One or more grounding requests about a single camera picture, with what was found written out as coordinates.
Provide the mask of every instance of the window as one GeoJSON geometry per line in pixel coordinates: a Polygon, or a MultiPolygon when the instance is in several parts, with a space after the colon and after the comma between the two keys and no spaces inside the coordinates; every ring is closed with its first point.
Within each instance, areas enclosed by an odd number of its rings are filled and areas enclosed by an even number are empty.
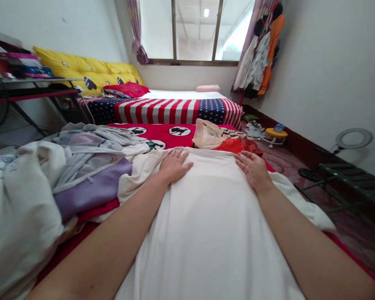
{"type": "Polygon", "coordinates": [[[140,0],[152,64],[237,65],[255,0],[140,0]]]}

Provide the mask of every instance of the person's left hand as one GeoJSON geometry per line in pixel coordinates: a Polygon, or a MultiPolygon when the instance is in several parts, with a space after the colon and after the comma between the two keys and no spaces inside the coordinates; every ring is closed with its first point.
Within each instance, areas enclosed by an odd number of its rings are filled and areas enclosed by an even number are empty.
{"type": "Polygon", "coordinates": [[[168,184],[177,181],[179,178],[183,177],[187,171],[193,166],[192,162],[183,165],[188,157],[189,152],[182,154],[182,148],[174,149],[162,160],[160,170],[164,179],[168,184]]]}

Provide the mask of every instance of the window frame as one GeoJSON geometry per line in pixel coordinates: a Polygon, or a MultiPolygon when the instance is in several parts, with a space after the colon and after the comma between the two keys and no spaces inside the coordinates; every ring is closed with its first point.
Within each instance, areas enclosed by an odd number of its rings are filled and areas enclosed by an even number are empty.
{"type": "Polygon", "coordinates": [[[214,46],[212,48],[211,60],[178,60],[176,52],[176,18],[175,18],[175,0],[171,0],[171,13],[172,13],[172,46],[173,46],[173,59],[162,58],[149,58],[149,65],[190,65],[190,66],[237,66],[238,61],[233,60],[215,60],[215,53],[217,51],[218,35],[221,24],[222,6],[224,1],[220,0],[218,6],[217,24],[215,27],[214,46]]]}

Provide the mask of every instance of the yellow stool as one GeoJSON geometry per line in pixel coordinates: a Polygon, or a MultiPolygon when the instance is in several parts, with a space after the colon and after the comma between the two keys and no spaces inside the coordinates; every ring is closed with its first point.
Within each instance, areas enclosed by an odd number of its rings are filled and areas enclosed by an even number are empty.
{"type": "Polygon", "coordinates": [[[267,128],[265,132],[258,138],[258,140],[264,140],[271,143],[268,148],[273,148],[273,145],[283,145],[288,134],[285,131],[276,132],[273,128],[267,128]]]}

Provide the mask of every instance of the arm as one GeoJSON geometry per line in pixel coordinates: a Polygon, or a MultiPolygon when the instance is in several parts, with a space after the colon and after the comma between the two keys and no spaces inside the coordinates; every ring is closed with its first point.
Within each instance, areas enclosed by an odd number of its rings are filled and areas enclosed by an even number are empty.
{"type": "Polygon", "coordinates": [[[167,186],[193,166],[173,150],[160,170],[75,248],[28,296],[34,299],[113,299],[153,222],[167,186]]]}
{"type": "Polygon", "coordinates": [[[235,155],[307,299],[375,299],[375,281],[315,227],[273,184],[265,161],[235,155]]]}

